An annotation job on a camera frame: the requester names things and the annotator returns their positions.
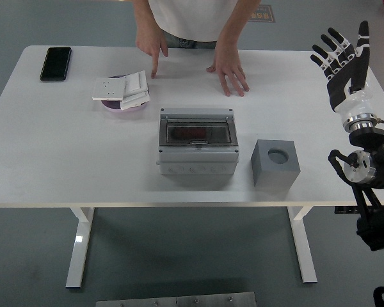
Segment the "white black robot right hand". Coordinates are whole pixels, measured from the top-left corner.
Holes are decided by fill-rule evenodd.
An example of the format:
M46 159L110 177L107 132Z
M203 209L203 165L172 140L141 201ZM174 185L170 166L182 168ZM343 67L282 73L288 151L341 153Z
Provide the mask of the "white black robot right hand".
M314 44L310 59L327 79L332 110L341 115L344 126L353 118L373 114L370 104L372 95L367 84L371 55L369 23L366 20L360 23L356 46L334 28L329 28L327 35L321 35L321 40L330 50Z

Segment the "person's left hand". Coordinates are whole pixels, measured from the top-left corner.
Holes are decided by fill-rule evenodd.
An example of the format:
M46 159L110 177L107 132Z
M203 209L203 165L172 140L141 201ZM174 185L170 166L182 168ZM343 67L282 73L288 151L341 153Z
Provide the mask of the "person's left hand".
M227 97L231 96L232 90L235 90L239 97L243 97L250 90L235 47L217 46L213 63L206 68L206 71L217 74L221 89Z

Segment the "person's right hand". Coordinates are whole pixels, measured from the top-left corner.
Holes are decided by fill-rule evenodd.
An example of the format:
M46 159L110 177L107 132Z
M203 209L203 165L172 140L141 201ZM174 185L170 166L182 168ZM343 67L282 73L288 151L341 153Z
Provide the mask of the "person's right hand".
M139 28L136 34L136 46L152 58L151 78L158 72L159 57L168 57L168 46L164 33L160 28Z

